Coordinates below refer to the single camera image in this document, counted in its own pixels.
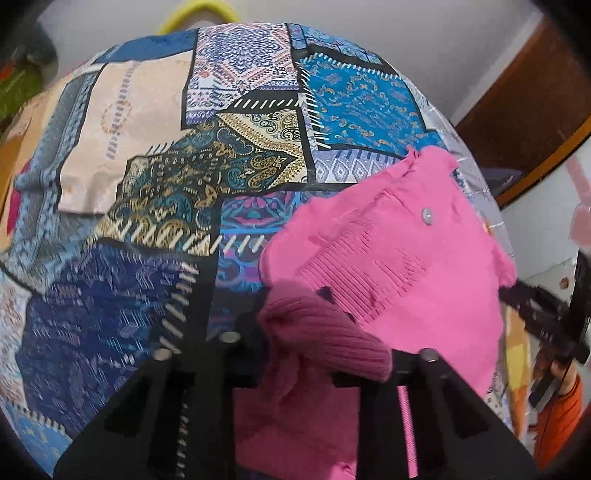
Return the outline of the orange sleeved right forearm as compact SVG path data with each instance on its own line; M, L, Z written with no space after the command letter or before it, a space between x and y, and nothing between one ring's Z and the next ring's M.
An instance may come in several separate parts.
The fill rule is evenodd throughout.
M583 388L579 374L567 394L553 397L538 414L534 459L540 470L558 455L574 432L582 412Z

